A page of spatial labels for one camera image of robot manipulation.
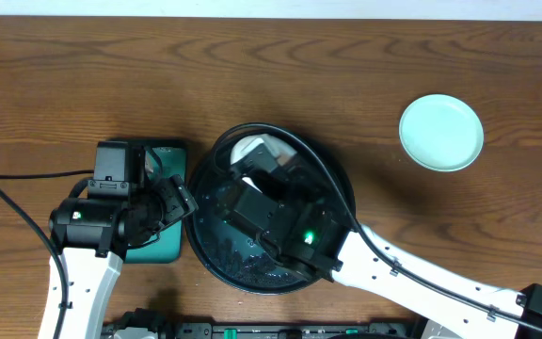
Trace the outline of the white plate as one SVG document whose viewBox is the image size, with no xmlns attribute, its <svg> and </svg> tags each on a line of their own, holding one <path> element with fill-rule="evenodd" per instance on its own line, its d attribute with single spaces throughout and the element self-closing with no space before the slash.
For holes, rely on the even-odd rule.
<svg viewBox="0 0 542 339">
<path fill-rule="evenodd" d="M 277 198 L 290 183 L 288 166 L 297 150 L 270 134 L 242 137 L 231 148 L 230 171 L 240 183 Z"/>
</svg>

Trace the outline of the light green plate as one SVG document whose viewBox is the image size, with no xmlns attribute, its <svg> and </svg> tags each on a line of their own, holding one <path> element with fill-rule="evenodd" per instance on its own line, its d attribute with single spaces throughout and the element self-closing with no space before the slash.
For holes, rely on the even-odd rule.
<svg viewBox="0 0 542 339">
<path fill-rule="evenodd" d="M 411 102 L 399 120 L 398 133 L 414 162 L 440 172 L 471 165 L 485 139 L 483 124 L 472 107 L 446 94 L 429 94 Z"/>
</svg>

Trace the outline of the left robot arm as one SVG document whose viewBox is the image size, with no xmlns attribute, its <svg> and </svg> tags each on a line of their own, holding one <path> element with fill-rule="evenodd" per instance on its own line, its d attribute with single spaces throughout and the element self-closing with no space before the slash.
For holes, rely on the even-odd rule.
<svg viewBox="0 0 542 339">
<path fill-rule="evenodd" d="M 87 180 L 50 216 L 49 291 L 41 338 L 97 338 L 125 264 L 167 264 L 179 256 L 182 221 L 197 205 L 179 175 L 131 182 Z"/>
</svg>

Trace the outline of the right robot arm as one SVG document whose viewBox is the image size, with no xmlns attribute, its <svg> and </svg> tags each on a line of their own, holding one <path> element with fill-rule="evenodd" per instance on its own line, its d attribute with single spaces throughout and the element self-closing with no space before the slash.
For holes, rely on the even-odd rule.
<svg viewBox="0 0 542 339">
<path fill-rule="evenodd" d="M 337 177 L 309 146 L 267 137 L 231 147 L 218 214 L 302 280 L 389 299 L 461 338 L 542 338 L 542 285 L 476 282 L 395 247 L 359 223 Z"/>
</svg>

